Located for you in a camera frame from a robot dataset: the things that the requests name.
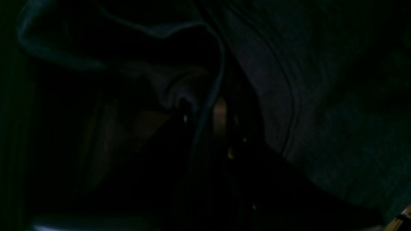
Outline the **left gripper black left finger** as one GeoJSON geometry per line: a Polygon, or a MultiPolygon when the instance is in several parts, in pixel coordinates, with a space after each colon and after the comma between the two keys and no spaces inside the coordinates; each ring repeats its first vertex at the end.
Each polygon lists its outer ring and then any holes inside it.
{"type": "Polygon", "coordinates": [[[93,140],[85,191],[33,218],[31,231],[166,231],[174,191],[185,175],[191,104],[170,115],[127,102],[108,105],[93,140]]]}

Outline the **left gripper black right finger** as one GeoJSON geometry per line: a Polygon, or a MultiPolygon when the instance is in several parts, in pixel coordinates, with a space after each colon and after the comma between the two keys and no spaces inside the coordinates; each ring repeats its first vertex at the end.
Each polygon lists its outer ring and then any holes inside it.
{"type": "Polygon", "coordinates": [[[235,231],[380,231],[376,209],[343,202],[314,185],[260,139],[244,136],[219,98],[213,128],[224,141],[222,171],[231,190],[235,231]]]}

